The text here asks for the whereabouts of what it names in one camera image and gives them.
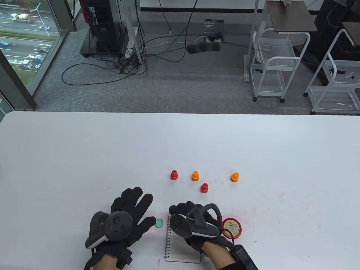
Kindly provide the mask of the person's left hand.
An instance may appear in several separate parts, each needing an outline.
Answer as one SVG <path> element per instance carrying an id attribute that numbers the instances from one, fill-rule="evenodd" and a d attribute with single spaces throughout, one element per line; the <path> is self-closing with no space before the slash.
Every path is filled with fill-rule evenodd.
<path id="1" fill-rule="evenodd" d="M 130 265 L 130 247 L 156 224 L 155 217 L 143 217 L 152 202 L 153 196 L 144 195 L 140 187 L 127 188 L 113 201 L 110 213 L 96 212 L 85 241 L 92 255 L 84 269 L 123 269 Z"/>

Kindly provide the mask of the person's right hand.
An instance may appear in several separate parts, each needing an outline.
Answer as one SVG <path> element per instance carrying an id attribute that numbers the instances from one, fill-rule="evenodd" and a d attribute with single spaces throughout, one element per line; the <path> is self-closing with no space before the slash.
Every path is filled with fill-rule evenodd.
<path id="1" fill-rule="evenodd" d="M 207 241 L 231 251 L 235 248 L 234 241 L 222 235 L 222 215 L 214 203 L 202 206 L 188 201 L 171 206 L 169 213 L 172 232 L 200 254 Z"/>

